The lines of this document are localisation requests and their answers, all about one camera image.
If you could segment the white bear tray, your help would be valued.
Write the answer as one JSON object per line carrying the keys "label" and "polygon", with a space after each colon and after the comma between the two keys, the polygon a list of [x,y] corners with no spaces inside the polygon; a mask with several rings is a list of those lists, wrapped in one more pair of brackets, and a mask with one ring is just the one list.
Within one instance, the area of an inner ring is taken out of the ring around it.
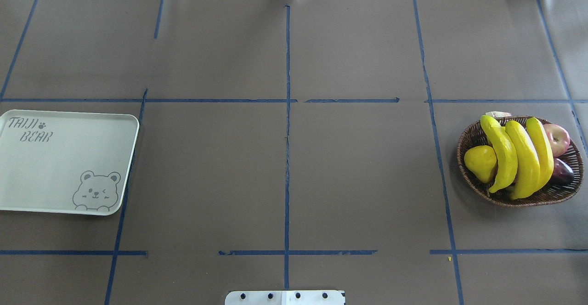
{"label": "white bear tray", "polygon": [[107,216],[121,207],[135,116],[13,109],[0,126],[2,210]]}

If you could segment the dark purple plum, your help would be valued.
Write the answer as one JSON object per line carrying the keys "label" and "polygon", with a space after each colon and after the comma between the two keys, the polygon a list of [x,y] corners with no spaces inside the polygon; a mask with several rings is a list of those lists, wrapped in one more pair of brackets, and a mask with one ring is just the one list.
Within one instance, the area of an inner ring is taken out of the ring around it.
{"label": "dark purple plum", "polygon": [[550,184],[557,186],[567,186],[575,179],[575,173],[572,168],[560,158],[553,159],[553,172],[549,180]]}

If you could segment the yellow banana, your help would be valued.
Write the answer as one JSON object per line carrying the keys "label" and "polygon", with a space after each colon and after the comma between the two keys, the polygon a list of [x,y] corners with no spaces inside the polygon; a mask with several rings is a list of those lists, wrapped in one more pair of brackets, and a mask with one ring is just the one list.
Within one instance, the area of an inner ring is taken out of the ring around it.
{"label": "yellow banana", "polygon": [[510,120],[505,125],[517,153],[516,184],[509,194],[512,201],[528,198],[536,192],[540,165],[531,138],[521,123]]}
{"label": "yellow banana", "polygon": [[510,186],[516,179],[517,153],[505,127],[497,119],[489,115],[482,115],[480,125],[487,139],[491,142],[498,161],[496,177],[493,185],[489,188],[490,193],[496,193]]}
{"label": "yellow banana", "polygon": [[553,152],[543,123],[536,117],[528,118],[526,129],[538,156],[540,165],[536,191],[548,184],[554,169]]}

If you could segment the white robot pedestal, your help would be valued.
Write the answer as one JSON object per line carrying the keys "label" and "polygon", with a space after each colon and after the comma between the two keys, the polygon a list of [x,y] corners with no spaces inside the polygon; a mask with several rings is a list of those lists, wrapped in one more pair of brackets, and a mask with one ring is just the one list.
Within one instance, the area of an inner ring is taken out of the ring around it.
{"label": "white robot pedestal", "polygon": [[225,297],[226,305],[345,305],[339,290],[234,291]]}

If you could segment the yellow pear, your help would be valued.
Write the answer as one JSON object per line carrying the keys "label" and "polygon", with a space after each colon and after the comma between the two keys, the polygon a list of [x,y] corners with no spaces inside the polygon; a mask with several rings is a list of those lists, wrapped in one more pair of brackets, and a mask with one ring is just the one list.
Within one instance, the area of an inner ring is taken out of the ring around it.
{"label": "yellow pear", "polygon": [[490,183],[498,168],[498,159],[491,146],[473,147],[464,155],[466,168],[482,183]]}

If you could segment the yellow banana in basket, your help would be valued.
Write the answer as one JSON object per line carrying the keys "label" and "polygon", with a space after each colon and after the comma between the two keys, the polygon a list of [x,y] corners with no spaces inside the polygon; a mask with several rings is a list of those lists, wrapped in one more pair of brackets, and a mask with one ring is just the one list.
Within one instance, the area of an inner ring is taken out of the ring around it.
{"label": "yellow banana in basket", "polygon": [[536,191],[548,184],[554,169],[553,152],[543,123],[536,117],[528,118],[526,129],[538,156],[540,165]]}
{"label": "yellow banana in basket", "polygon": [[505,125],[517,153],[516,184],[509,194],[512,201],[528,198],[536,192],[540,165],[531,138],[521,123],[510,120]]}

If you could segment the brown wicker basket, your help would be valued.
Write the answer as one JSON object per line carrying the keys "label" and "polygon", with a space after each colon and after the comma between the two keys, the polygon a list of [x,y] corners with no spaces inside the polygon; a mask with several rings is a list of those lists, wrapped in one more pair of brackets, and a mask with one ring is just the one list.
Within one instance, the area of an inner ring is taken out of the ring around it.
{"label": "brown wicker basket", "polygon": [[584,163],[574,141],[563,154],[552,153],[547,125],[529,115],[483,115],[461,133],[451,167],[468,193],[495,205],[565,202],[582,186]]}

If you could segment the red apple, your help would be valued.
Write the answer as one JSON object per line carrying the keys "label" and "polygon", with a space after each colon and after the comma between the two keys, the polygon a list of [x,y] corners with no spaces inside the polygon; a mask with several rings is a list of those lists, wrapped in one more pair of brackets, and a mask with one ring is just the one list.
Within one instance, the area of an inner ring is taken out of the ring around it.
{"label": "red apple", "polygon": [[571,145],[571,136],[568,131],[557,124],[544,124],[543,127],[550,143],[553,157],[563,156]]}

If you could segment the paper price tag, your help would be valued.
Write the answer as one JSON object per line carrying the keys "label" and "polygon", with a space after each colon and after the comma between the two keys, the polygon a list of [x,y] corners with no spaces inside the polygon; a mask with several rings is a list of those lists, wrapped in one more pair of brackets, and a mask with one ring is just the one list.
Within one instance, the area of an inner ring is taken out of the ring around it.
{"label": "paper price tag", "polygon": [[493,118],[512,117],[512,114],[508,112],[486,112],[485,115],[489,115]]}

